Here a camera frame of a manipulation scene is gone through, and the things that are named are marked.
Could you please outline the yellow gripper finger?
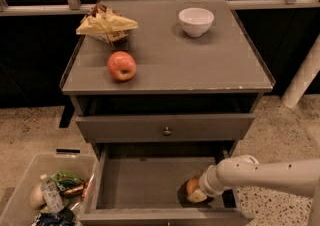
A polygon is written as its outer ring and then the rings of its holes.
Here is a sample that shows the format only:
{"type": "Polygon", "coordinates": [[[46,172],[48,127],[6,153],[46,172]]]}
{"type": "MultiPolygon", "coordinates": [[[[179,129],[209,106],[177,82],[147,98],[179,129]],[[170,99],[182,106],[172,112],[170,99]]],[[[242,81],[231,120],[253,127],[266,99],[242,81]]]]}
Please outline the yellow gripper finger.
{"type": "Polygon", "coordinates": [[[199,188],[187,195],[187,200],[192,203],[200,203],[207,199],[207,195],[199,188]]]}

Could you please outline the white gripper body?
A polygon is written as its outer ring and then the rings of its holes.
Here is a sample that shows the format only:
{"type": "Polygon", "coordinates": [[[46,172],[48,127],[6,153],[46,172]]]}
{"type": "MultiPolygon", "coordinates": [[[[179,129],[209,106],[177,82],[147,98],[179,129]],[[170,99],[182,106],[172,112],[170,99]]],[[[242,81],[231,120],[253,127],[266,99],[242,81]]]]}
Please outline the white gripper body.
{"type": "Polygon", "coordinates": [[[224,192],[224,186],[217,177],[215,165],[208,166],[199,178],[200,190],[209,197],[219,196],[224,192]]]}

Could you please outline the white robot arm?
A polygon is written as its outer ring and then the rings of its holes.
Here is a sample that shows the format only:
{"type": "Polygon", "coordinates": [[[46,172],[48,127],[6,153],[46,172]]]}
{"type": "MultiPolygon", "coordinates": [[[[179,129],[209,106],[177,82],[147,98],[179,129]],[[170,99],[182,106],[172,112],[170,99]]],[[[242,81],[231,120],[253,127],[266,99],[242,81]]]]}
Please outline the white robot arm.
{"type": "Polygon", "coordinates": [[[262,187],[313,199],[307,226],[320,226],[320,160],[259,163],[252,155],[225,158],[186,182],[187,200],[204,202],[235,187],[262,187]]]}

